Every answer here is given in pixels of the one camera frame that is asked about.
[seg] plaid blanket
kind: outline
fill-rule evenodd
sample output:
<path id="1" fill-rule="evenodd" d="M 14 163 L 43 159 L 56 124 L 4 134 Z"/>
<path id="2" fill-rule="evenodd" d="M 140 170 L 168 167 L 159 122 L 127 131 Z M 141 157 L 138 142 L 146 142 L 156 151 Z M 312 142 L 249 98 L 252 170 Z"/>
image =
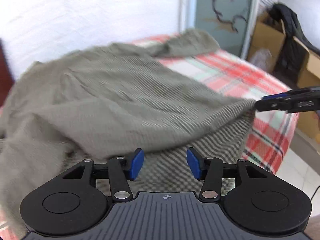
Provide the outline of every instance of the plaid blanket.
<path id="1" fill-rule="evenodd" d="M 164 42 L 168 38 L 168 35 L 161 35 L 134 43 L 148 46 L 155 42 Z M 197 57 L 158 60 L 171 70 L 194 78 L 228 96 L 259 100 L 263 96 L 289 90 L 271 75 L 223 50 Z M 290 145 L 298 117 L 299 114 L 286 114 L 281 111 L 256 113 L 243 158 L 275 174 Z M 3 240 L 17 239 L 1 211 L 0 237 Z"/>

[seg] open cardboard box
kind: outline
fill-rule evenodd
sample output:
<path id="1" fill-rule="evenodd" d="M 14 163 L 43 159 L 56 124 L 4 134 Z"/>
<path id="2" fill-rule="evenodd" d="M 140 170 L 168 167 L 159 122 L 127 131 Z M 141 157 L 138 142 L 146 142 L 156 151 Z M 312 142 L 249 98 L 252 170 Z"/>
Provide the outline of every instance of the open cardboard box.
<path id="1" fill-rule="evenodd" d="M 263 22 L 269 17 L 265 12 L 257 19 L 257 23 L 252 36 L 247 60 L 259 49 L 265 48 L 271 52 L 272 61 L 270 63 L 268 73 L 272 73 L 279 54 L 285 40 L 285 29 L 283 21 L 274 23 L 273 26 L 264 24 Z M 320 57 L 311 52 L 303 43 L 294 37 L 295 42 L 300 46 L 301 50 L 305 50 L 305 56 L 300 68 L 297 86 L 299 88 L 309 86 L 320 86 Z M 315 112 L 300 113 L 297 127 L 312 141 L 314 141 L 320 149 L 320 131 L 318 121 L 314 117 Z"/>

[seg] tiled floor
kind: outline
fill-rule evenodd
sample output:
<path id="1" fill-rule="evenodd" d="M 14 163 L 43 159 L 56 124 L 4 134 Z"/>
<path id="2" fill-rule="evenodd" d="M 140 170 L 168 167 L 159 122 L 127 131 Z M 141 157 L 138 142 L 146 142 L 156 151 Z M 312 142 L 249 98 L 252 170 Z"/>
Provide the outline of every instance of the tiled floor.
<path id="1" fill-rule="evenodd" d="M 320 185 L 320 175 L 289 149 L 276 174 L 279 178 L 304 191 L 310 198 Z M 320 214 L 320 189 L 312 200 L 311 216 Z"/>

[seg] frosted glass panel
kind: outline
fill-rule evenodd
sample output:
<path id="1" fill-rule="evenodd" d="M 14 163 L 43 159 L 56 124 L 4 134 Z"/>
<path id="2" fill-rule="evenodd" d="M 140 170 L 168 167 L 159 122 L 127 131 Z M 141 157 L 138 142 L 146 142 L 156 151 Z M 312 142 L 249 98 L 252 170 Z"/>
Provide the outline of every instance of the frosted glass panel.
<path id="1" fill-rule="evenodd" d="M 240 56 L 251 0 L 197 0 L 195 27 L 208 31 L 222 49 Z"/>

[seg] black cable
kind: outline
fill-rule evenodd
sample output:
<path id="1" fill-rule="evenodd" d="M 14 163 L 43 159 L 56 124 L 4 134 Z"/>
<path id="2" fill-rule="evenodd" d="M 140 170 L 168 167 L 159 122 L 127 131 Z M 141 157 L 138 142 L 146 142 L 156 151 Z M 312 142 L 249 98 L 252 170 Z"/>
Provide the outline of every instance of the black cable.
<path id="1" fill-rule="evenodd" d="M 319 188 L 320 188 L 320 186 L 317 187 L 316 191 L 313 193 L 313 195 L 312 195 L 312 197 L 311 197 L 311 199 L 310 199 L 311 201 L 312 201 L 313 197 L 315 196 L 315 194 L 317 193 L 317 191 L 318 191 Z"/>

